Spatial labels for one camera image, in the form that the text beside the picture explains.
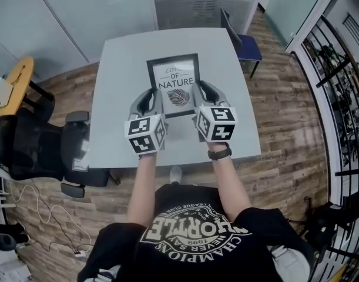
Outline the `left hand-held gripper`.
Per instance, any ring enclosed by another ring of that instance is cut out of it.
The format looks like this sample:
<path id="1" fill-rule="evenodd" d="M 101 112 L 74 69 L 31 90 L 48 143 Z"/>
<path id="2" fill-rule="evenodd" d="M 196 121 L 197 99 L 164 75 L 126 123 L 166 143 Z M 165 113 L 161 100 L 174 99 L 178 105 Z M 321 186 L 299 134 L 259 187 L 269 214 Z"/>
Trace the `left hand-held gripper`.
<path id="1" fill-rule="evenodd" d="M 144 115 L 150 111 L 150 100 L 153 94 L 152 116 Z M 125 121 L 125 138 L 136 155 L 157 153 L 161 150 L 167 129 L 163 107 L 162 92 L 159 89 L 148 89 L 141 93 L 130 106 L 129 117 L 140 117 Z"/>

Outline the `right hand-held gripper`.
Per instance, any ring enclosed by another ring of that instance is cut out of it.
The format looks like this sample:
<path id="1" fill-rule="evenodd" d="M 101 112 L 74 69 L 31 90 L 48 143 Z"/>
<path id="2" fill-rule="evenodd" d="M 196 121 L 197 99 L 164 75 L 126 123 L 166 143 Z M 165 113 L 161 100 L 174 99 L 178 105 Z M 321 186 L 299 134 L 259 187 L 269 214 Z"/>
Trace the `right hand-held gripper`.
<path id="1" fill-rule="evenodd" d="M 199 141 L 229 142 L 238 118 L 235 108 L 229 107 L 226 95 L 212 83 L 201 80 L 192 86 L 192 97 Z"/>

